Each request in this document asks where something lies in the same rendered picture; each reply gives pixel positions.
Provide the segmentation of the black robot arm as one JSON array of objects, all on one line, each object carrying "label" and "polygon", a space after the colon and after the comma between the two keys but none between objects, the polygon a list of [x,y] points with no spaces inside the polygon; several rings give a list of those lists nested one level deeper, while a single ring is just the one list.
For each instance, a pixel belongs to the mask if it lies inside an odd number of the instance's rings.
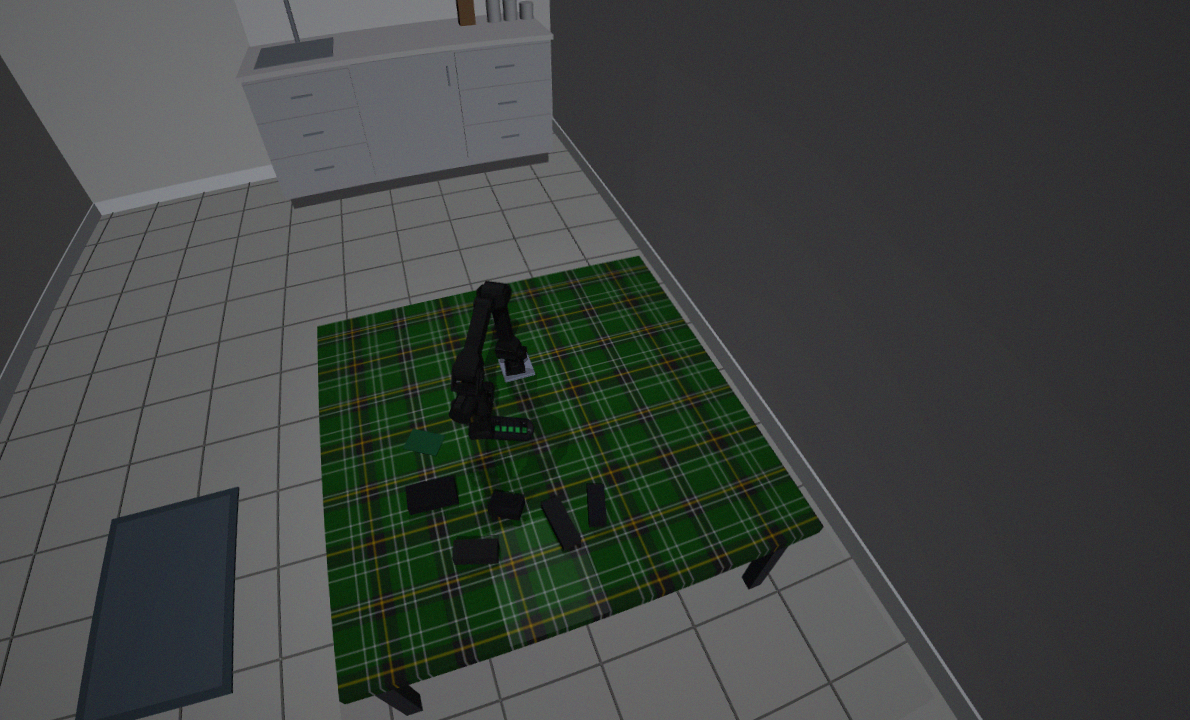
[{"label": "black robot arm", "polygon": [[[495,352],[496,357],[505,359],[505,375],[525,372],[525,357],[527,357],[527,346],[521,345],[511,327],[508,313],[511,284],[486,281],[480,286],[480,290],[476,290],[476,296],[472,299],[472,317],[466,342],[461,353],[455,356],[452,368],[452,392],[457,392],[457,397],[452,401],[449,417],[461,424],[470,421],[477,402],[486,396],[482,350],[491,313],[499,338]],[[457,384],[457,381],[461,381],[461,384]]]}]

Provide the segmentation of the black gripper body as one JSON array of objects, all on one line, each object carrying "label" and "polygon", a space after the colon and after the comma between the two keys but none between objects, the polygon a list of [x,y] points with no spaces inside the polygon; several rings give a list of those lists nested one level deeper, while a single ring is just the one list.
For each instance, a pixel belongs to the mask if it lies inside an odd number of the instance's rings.
[{"label": "black gripper body", "polygon": [[475,411],[472,411],[472,414],[480,417],[480,421],[471,421],[470,427],[468,427],[471,439],[484,439],[493,436],[493,422],[487,421],[487,414],[491,413],[491,397],[489,397],[489,393],[494,395],[495,386],[493,382],[487,381],[484,382],[484,388],[486,396],[481,397]]}]

